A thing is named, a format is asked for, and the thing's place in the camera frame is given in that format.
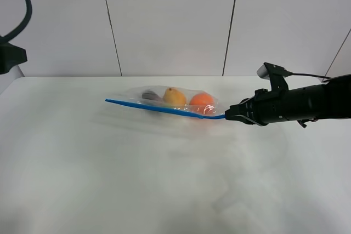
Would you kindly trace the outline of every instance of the plastic bag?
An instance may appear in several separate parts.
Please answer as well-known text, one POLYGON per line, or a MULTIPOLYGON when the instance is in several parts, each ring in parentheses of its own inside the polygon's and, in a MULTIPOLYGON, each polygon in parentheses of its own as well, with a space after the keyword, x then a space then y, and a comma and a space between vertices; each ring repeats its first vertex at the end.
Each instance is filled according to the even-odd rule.
POLYGON ((218 100, 201 90, 168 86, 147 86, 127 90, 115 99, 105 101, 124 106, 174 115, 205 119, 225 118, 226 110, 218 100))

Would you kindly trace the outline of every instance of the blue zipper seal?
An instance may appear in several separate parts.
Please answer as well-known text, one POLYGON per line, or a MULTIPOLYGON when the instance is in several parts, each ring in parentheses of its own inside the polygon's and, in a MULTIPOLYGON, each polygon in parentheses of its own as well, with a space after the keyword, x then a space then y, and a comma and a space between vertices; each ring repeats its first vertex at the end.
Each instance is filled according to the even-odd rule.
POLYGON ((150 110, 150 111, 155 111, 155 112, 171 113, 173 115, 197 117, 197 118, 200 118, 200 119, 224 119, 225 118, 225 115, 204 116, 204 115, 200 115, 200 114, 194 113, 194 112, 185 112, 185 111, 182 111, 182 110, 176 110, 176 109, 167 108, 167 107, 146 105, 146 104, 137 104, 135 102, 128 102, 128 101, 118 101, 118 100, 112 100, 112 99, 106 99, 105 101, 106 102, 111 102, 113 104, 119 104, 119 105, 132 107, 132 108, 145 109, 145 110, 150 110))

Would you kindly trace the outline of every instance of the black cable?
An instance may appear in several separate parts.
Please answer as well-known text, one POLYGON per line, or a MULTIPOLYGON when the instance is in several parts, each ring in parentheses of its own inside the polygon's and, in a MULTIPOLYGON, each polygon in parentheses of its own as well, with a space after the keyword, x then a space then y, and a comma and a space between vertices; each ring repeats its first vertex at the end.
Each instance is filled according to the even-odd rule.
POLYGON ((296 76, 309 76, 309 77, 316 77, 316 78, 323 78, 323 79, 331 79, 331 77, 314 75, 314 74, 307 74, 307 73, 293 73, 292 75, 296 76))
POLYGON ((31 16, 32 16, 32 3, 31 0, 25 0, 26 6, 27 6, 27 11, 26 15, 24 16, 22 22, 11 32, 9 32, 6 36, 0 36, 0 44, 1 43, 7 43, 11 41, 13 38, 15 38, 19 33, 22 32, 22 30, 25 29, 25 27, 28 25, 31 16))

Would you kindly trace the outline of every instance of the panel seam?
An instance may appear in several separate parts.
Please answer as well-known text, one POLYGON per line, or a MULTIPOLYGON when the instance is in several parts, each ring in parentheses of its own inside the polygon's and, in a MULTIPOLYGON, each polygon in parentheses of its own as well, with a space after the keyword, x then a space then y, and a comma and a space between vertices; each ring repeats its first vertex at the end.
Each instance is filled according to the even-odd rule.
POLYGON ((224 57, 224 64, 223 64, 222 76, 224 76, 225 63, 227 62, 228 47, 229 47, 231 26, 232 26, 232 24, 233 24, 233 17, 234 17, 235 4, 236 4, 236 0, 233 1, 233 9, 232 9, 232 11, 231 11, 231 18, 230 18, 230 25, 229 25, 229 32, 228 32, 228 40, 227 40, 227 47, 226 47, 226 49, 225 49, 225 57, 224 57))
POLYGON ((335 55, 335 57, 334 57, 333 61, 331 62, 330 66, 329 66, 329 68, 328 68, 328 70, 327 70, 327 72, 325 73, 325 75, 324 75, 324 76, 327 76, 327 74, 328 74, 328 72, 329 72, 329 70, 330 70, 331 66, 333 65, 333 63, 334 63, 334 61, 335 61, 336 57, 338 57, 339 52, 340 52, 340 50, 341 50, 342 46, 344 46, 344 43, 345 43, 346 39, 347 39, 347 38, 348 38, 348 36, 350 35, 350 32, 351 32, 351 28, 350 28, 349 32, 347 33, 346 38, 345 38, 345 39, 344 39, 344 41, 342 42, 342 44, 341 44, 341 46, 340 46, 340 48, 339 48, 338 52, 336 53, 336 55, 335 55))
POLYGON ((105 2, 106 2, 106 7, 107 7, 107 15, 109 16, 109 22, 110 22, 110 26, 111 26, 112 37, 113 37, 113 39, 114 39, 115 51, 116 51, 116 55, 117 55, 118 66, 119 66, 119 68, 120 68, 121 76, 123 76, 123 75, 122 75, 122 69, 121 69, 121 63, 120 63, 120 57, 118 56, 118 51, 117 51, 117 45, 116 45, 116 39, 115 39, 115 34, 114 34, 114 28, 112 27, 112 22, 111 22, 109 4, 107 3, 107 0, 105 0, 105 2))

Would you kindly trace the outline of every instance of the white wall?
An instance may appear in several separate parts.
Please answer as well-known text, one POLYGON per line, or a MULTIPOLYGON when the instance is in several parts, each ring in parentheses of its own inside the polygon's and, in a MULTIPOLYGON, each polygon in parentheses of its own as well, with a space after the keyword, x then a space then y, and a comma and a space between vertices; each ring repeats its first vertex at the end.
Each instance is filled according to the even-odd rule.
MULTIPOLYGON (((25 14, 24 0, 0 0, 0 32, 25 14)), ((28 27, 12 44, 27 51, 25 76, 118 76, 105 0, 32 0, 28 27)))
POLYGON ((341 75, 351 74, 351 36, 348 35, 342 48, 340 49, 335 61, 331 65, 327 76, 337 77, 341 75))
POLYGON ((17 78, 23 77, 18 66, 13 67, 7 74, 0 75, 0 94, 17 78))
MULTIPOLYGON (((221 75, 233 0, 107 0, 122 73, 221 75)), ((25 76, 119 76, 105 0, 32 0, 13 44, 25 76)), ((25 13, 0 0, 0 34, 25 13)), ((256 75, 263 62, 324 75, 351 28, 349 0, 237 0, 225 75, 256 75)))
POLYGON ((265 61, 324 75, 350 28, 350 0, 236 0, 225 75, 265 61))
POLYGON ((221 75, 233 0, 107 0, 123 75, 221 75))

